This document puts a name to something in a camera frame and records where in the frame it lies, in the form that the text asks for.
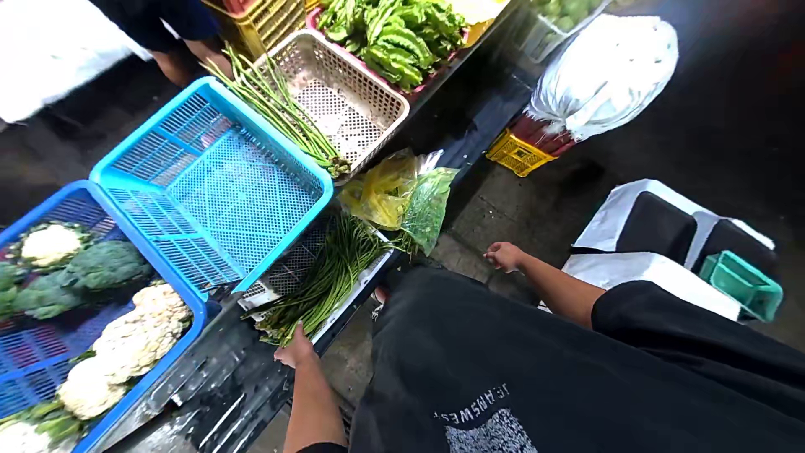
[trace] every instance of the yellow plastic crate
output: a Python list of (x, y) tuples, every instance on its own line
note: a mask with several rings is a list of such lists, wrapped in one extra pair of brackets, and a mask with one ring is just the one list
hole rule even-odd
[(519, 177), (527, 177), (538, 166), (556, 159), (518, 139), (509, 129), (504, 129), (495, 139), (495, 143), (486, 152), (486, 158), (512, 170)]
[(212, 1), (201, 0), (216, 16), (221, 38), (252, 61), (304, 27), (305, 0), (256, 0), (240, 15), (233, 15)]

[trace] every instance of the long bean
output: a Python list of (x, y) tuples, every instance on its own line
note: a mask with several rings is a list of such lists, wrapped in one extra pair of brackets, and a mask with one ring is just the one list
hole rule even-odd
[(305, 333), (313, 335), (352, 290), (360, 272), (391, 247), (394, 245), (381, 241), (363, 221), (338, 214), (302, 285), (242, 317), (264, 315), (255, 327), (266, 332), (261, 340), (267, 343), (287, 345), (299, 321)]
[(320, 167), (326, 168), (333, 179), (349, 172), (349, 162), (340, 157), (307, 111), (291, 96), (284, 75), (278, 72), (271, 58), (266, 58), (265, 72), (269, 77), (266, 78), (257, 65), (232, 49), (228, 43), (224, 53), (232, 62), (231, 78), (211, 60), (202, 66), (312, 157)]

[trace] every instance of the black cloth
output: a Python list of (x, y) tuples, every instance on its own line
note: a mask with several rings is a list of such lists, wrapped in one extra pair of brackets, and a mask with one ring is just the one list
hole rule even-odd
[(182, 39), (201, 41), (217, 33), (215, 19), (199, 0), (91, 0), (106, 17), (144, 48), (170, 52)]
[(308, 445), (302, 450), (299, 450), (299, 453), (344, 453), (345, 451), (347, 451), (347, 447), (344, 447), (343, 445), (322, 442)]
[(649, 282), (609, 290), (592, 325), (410, 272), (351, 451), (805, 451), (803, 354)]

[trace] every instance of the black shorts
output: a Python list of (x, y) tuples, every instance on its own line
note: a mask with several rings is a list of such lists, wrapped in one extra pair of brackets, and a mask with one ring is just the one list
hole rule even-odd
[(199, 0), (141, 2), (142, 6), (134, 13), (113, 6), (104, 8), (98, 3), (101, 2), (96, 2), (96, 5), (112, 22), (137, 44), (151, 51), (170, 52), (180, 44), (162, 24), (162, 20), (182, 39), (190, 41), (209, 39), (218, 32), (215, 18)]

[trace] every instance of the red basket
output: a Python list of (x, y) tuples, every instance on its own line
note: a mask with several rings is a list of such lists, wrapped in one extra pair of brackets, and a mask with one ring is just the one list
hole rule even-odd
[[(317, 6), (315, 9), (313, 9), (310, 12), (310, 14), (308, 14), (308, 16), (305, 18), (305, 24), (307, 25), (307, 27), (309, 29), (311, 29), (313, 31), (316, 31), (318, 33), (321, 33), (321, 31), (319, 31), (319, 28), (317, 26), (319, 25), (319, 16), (321, 15), (322, 12), (324, 12), (324, 8), (322, 8), (321, 6)], [(464, 42), (467, 42), (468, 37), (469, 37), (469, 32), (468, 32), (467, 29), (464, 29)], [(341, 49), (344, 49), (343, 47), (339, 46), (336, 43), (333, 43), (333, 44), (338, 46)], [(458, 54), (458, 52), (461, 49), (462, 48), (458, 48), (457, 50), (453, 51), (453, 53), (448, 55), (448, 57), (445, 59), (445, 61), (447, 61), (449, 63), (453, 58), (456, 57), (456, 55)], [(401, 95), (403, 95), (403, 96), (405, 96), (406, 98), (409, 98), (409, 99), (415, 98), (419, 94), (420, 91), (425, 89), (425, 87), (427, 86), (428, 83), (433, 81), (433, 79), (437, 78), (448, 67), (446, 64), (442, 64), (441, 67), (439, 67), (434, 73), (430, 73), (430, 74), (425, 76), (425, 78), (422, 81), (422, 85), (417, 85), (410, 93), (407, 93), (407, 92), (401, 90), (397, 85), (389, 83), (388, 80), (384, 79), (380, 74), (378, 74), (375, 71), (367, 68), (366, 64), (360, 58), (356, 57), (355, 55), (353, 55), (350, 52), (347, 52), (346, 49), (344, 49), (344, 52), (349, 54), (349, 56), (351, 56), (354, 59), (354, 62), (356, 64), (359, 64), (361, 67), (365, 68), (367, 71), (371, 72), (375, 76), (378, 76), (378, 78), (380, 80), (382, 80), (383, 83), (385, 83), (386, 85), (390, 86), (391, 89), (393, 89), (394, 91), (400, 93)]]
[(233, 15), (241, 15), (245, 13), (249, 6), (252, 6), (252, 3), (255, 1), (256, 0), (208, 0), (208, 2), (221, 8), (222, 10), (227, 10)]
[(515, 120), (509, 127), (512, 134), (518, 139), (533, 145), (540, 151), (549, 156), (559, 157), (576, 141), (571, 137), (567, 129), (558, 133), (545, 132), (551, 122), (543, 119), (531, 119), (528, 115), (522, 115)]

